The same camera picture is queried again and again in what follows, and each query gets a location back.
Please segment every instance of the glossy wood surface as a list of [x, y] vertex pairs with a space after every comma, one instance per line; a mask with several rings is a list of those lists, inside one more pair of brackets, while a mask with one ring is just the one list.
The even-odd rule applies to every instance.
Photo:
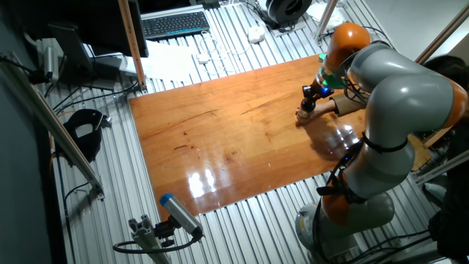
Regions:
[[156, 200], [171, 192], [196, 215], [331, 170], [364, 110], [296, 125], [320, 65], [310, 56], [131, 99]]

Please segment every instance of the desk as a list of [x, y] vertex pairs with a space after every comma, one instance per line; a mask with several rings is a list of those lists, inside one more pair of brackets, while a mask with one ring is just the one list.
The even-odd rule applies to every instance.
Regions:
[[156, 200], [172, 192], [196, 215], [331, 170], [364, 111], [295, 125], [320, 65], [309, 56], [131, 99]]

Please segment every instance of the black keyboard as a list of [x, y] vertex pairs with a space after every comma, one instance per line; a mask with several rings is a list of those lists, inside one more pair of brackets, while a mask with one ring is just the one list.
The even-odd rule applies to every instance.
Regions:
[[187, 36], [210, 29], [203, 12], [150, 18], [142, 22], [144, 35], [148, 40], [163, 40], [170, 37]]

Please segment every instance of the metal slotted table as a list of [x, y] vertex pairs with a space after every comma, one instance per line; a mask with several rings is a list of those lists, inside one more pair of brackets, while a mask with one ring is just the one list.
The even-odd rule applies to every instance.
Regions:
[[[195, 12], [199, 7], [189, 7], [175, 12]], [[383, 30], [363, 0], [350, 1], [342, 10], [346, 19], [362, 26]], [[143, 15], [143, 18], [165, 13]], [[254, 15], [241, 4], [230, 4], [216, 10], [205, 10], [211, 34], [226, 50], [242, 51], [248, 45], [246, 39], [250, 26], [256, 26]], [[224, 72], [212, 62], [191, 65], [191, 82], [176, 82], [147, 79], [148, 93], [176, 89], [189, 84], [208, 81], [239, 72], [255, 70], [293, 59], [303, 58], [327, 50], [329, 37], [318, 47], [312, 33], [317, 22], [307, 16], [306, 27], [281, 37], [274, 37], [268, 31], [265, 41], [253, 45], [246, 53], [222, 59], [223, 66], [233, 71]], [[164, 40], [160, 43], [194, 48], [199, 53], [208, 47], [201, 42], [202, 36], [194, 35]], [[116, 90], [124, 89], [124, 81]], [[55, 106], [73, 90], [57, 89], [51, 93], [48, 102]], [[82, 88], [73, 96], [73, 101], [105, 95], [110, 92]], [[140, 92], [128, 98], [141, 96]], [[144, 255], [114, 253], [112, 245], [129, 241], [128, 220], [147, 214], [153, 223], [160, 221], [152, 187], [149, 182], [141, 148], [136, 135], [133, 118], [127, 99], [123, 96], [109, 96], [98, 100], [71, 106], [65, 111], [91, 108], [102, 111], [113, 118], [111, 128], [103, 129], [103, 141], [96, 161], [91, 163], [103, 181], [106, 198], [103, 201], [92, 197], [89, 186], [70, 195], [67, 206], [70, 212], [72, 239], [77, 263], [152, 263]], [[71, 114], [60, 117], [62, 122]], [[75, 168], [61, 160], [64, 185], [68, 191], [86, 180]], [[57, 186], [59, 173], [57, 162], [53, 163]], [[169, 253], [173, 263], [307, 263], [308, 255], [296, 237], [294, 220], [301, 206], [317, 202], [316, 188], [325, 185], [324, 175], [310, 177], [288, 186], [277, 188], [255, 197], [244, 199], [223, 208], [203, 213], [196, 218], [202, 223], [205, 238], [179, 252]], [[437, 208], [430, 204], [410, 178], [388, 192], [396, 206], [396, 216], [390, 224], [360, 232], [355, 237], [361, 250], [395, 235], [410, 234], [426, 229], [429, 218]], [[60, 202], [64, 240], [69, 263], [73, 263], [65, 222]], [[183, 230], [175, 235], [176, 244], [184, 244], [189, 237]]]

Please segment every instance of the white paper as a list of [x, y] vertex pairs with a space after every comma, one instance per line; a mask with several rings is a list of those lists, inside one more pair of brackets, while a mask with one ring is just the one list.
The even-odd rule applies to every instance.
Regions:
[[[147, 40], [148, 58], [141, 58], [141, 65], [147, 78], [170, 81], [190, 81], [192, 48], [165, 45]], [[132, 57], [127, 57], [127, 71], [135, 73]]]
[[[312, 4], [306, 12], [310, 15], [314, 20], [321, 21], [322, 14], [325, 11], [326, 3], [314, 3]], [[342, 25], [345, 22], [345, 18], [342, 13], [339, 11], [339, 8], [335, 8], [330, 16], [328, 25], [326, 26], [327, 30], [331, 30], [337, 26]]]

